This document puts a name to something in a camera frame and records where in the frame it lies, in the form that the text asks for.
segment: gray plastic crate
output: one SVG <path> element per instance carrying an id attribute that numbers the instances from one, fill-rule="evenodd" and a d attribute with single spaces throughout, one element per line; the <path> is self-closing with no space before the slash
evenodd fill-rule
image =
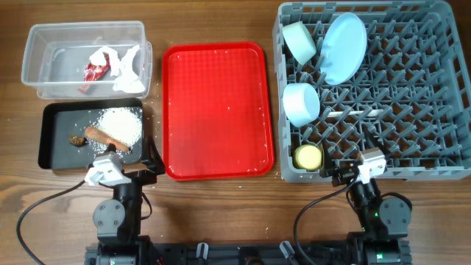
<path id="1" fill-rule="evenodd" d="M 366 26 L 368 47 L 358 72 L 340 85 L 328 85 L 320 70 L 322 41 L 333 21 L 355 13 Z M 284 43 L 281 27 L 302 21 L 317 47 L 299 65 Z M 392 153 L 381 178 L 457 180 L 471 174 L 471 85 L 453 12 L 444 1 L 352 1 L 284 3 L 273 27 L 278 81 L 281 174 L 289 182 L 328 182 L 319 171 L 293 167 L 300 144 L 322 139 L 338 166 L 365 149 L 364 126 Z M 286 85 L 312 84 L 321 116 L 307 126 L 290 124 L 281 96 Z M 370 110 L 383 109 L 376 118 Z M 351 110 L 364 115 L 348 116 Z M 344 111 L 326 118 L 330 111 Z"/>

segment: red tray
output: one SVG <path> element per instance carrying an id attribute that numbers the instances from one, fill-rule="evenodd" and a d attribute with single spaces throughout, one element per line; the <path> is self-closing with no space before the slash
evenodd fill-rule
<path id="1" fill-rule="evenodd" d="M 252 42 L 163 55 L 163 161 L 175 180 L 254 177 L 273 166 L 265 58 Z"/>

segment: red candy wrapper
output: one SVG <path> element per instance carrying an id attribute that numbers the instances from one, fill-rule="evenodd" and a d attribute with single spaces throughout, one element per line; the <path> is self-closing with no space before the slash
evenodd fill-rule
<path id="1" fill-rule="evenodd" d="M 89 63 L 87 68 L 85 68 L 83 81 L 97 81 L 99 78 L 103 77 L 108 69 L 110 69 L 110 56 L 106 53 L 103 53 L 103 55 L 106 59 L 106 66 L 95 66 Z M 90 85 L 82 85 L 79 87 L 79 91 L 82 93 L 87 93 L 89 88 Z"/>

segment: white cup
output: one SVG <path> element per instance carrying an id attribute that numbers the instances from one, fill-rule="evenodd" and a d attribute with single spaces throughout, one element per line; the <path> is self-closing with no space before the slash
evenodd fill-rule
<path id="1" fill-rule="evenodd" d="M 304 126 L 319 117 L 319 96 L 309 84 L 288 84 L 283 92 L 283 106 L 289 121 L 296 127 Z"/>
<path id="2" fill-rule="evenodd" d="M 289 51 L 298 63 L 304 65 L 316 55 L 314 40 L 301 21 L 284 26 L 281 30 Z"/>

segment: wooden tabletop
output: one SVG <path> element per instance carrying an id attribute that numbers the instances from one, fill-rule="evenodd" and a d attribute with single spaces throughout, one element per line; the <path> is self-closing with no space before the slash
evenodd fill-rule
<path id="1" fill-rule="evenodd" d="M 99 1 L 42 0 L 41 4 L 0 5 L 0 263 L 33 264 L 15 234 L 21 212 L 33 202 L 72 187 L 83 171 L 52 172 L 38 166 L 43 109 L 34 88 L 21 83 L 21 64 L 29 29 L 34 24 L 75 21 L 142 21 L 154 49 L 152 89 L 145 116 L 153 119 L 161 150 L 161 57 L 175 44 L 251 40 L 266 54 L 272 123 L 278 117 L 273 63 L 272 27 L 281 1 L 198 1 L 118 4 Z M 470 62 L 469 5 L 452 1 L 461 44 Z M 176 183 L 160 176 L 145 187 L 154 213 L 142 223 L 142 234 L 154 243 L 210 244 L 293 241 L 293 222 L 313 199 L 333 192 L 330 184 L 290 184 L 280 178 L 276 163 L 266 176 Z M 414 204 L 409 237 L 414 264 L 471 264 L 471 179 L 460 181 L 379 181 L 382 192 L 396 191 Z M 46 264 L 82 264 L 85 247 L 96 245 L 92 213 L 112 192 L 84 185 L 34 209 L 23 222 L 23 236 Z M 143 205 L 143 212 L 148 212 Z M 309 210 L 300 222 L 303 241 L 344 239 L 360 230 L 344 196 Z"/>

